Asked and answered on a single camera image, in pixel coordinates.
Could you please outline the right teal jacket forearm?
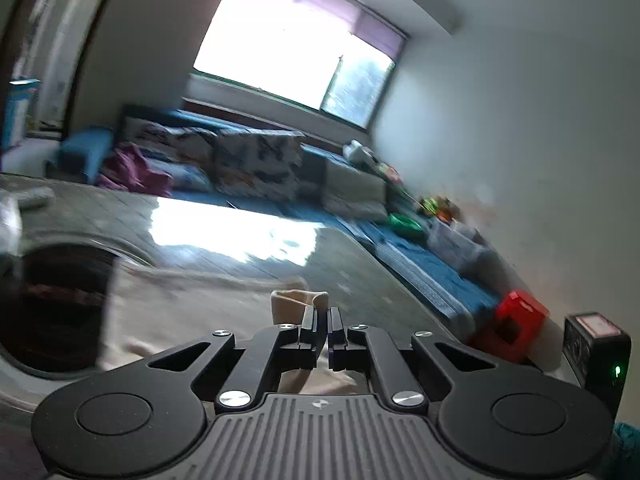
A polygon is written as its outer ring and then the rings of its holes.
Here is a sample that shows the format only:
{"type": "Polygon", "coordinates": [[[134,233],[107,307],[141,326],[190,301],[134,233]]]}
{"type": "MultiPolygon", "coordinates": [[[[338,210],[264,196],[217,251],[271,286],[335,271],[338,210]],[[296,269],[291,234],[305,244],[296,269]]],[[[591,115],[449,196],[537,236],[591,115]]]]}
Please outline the right teal jacket forearm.
{"type": "Polygon", "coordinates": [[[640,480],[640,431],[616,422],[611,447],[598,469],[599,479],[640,480]]]}

